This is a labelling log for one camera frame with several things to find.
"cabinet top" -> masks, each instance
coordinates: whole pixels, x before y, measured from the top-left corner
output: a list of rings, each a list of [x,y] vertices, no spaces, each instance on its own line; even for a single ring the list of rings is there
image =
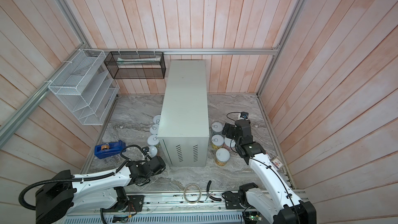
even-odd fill
[[[158,137],[209,136],[205,61],[173,60]]]

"gray marble surface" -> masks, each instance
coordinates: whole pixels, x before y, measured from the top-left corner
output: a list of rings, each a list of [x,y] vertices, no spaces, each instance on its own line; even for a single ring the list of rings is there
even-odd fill
[[[102,139],[102,143],[123,140],[126,145],[137,144],[147,146],[150,136],[149,128],[152,119],[161,113],[163,95],[130,95],[118,99],[111,120]],[[229,112],[245,111],[249,113],[251,131],[256,142],[259,142],[271,158],[276,156],[269,131],[261,115],[256,96],[253,94],[214,95],[208,94],[209,126],[215,121],[233,123],[226,117]],[[225,166],[218,166],[214,162],[215,150],[209,143],[205,167],[170,167],[166,162],[166,170],[151,177],[151,182],[142,187],[130,185],[126,192],[162,192],[183,191],[190,183],[198,184],[206,191],[209,180],[212,181],[210,190],[237,190],[240,185],[254,182],[260,188],[263,185],[257,175],[246,165],[245,161],[236,153],[230,152],[231,158]],[[133,160],[141,160],[142,154],[136,148],[129,148],[125,153]],[[158,155],[164,157],[162,148]],[[118,167],[123,162],[119,155],[98,159],[94,157],[90,173]]]

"white mesh shelf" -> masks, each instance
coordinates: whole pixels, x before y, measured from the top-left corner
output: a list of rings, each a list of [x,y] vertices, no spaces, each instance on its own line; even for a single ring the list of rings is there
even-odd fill
[[[102,50],[81,50],[49,86],[82,124],[102,125],[119,90],[108,71],[97,73],[104,59]]]

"wooden wall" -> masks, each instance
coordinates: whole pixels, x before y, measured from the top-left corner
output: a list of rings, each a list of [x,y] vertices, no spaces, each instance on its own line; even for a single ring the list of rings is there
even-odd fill
[[[320,223],[398,222],[397,1],[308,0],[261,96]]]
[[[66,0],[97,48],[275,47],[297,0]],[[271,56],[206,61],[208,91],[257,92]],[[164,93],[167,80],[119,80],[121,93]]]
[[[80,45],[55,0],[0,0],[0,125]],[[0,150],[3,223],[34,223],[19,192],[64,169],[78,173],[98,133],[52,94]],[[35,190],[27,200],[34,204]]]

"small card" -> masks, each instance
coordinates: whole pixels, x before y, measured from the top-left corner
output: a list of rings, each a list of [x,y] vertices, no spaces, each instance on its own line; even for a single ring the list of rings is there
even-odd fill
[[[274,159],[272,159],[271,162],[272,162],[272,164],[275,166],[275,168],[276,168],[277,170],[279,170],[280,168],[282,168],[283,165],[284,165],[278,157],[275,157]]]

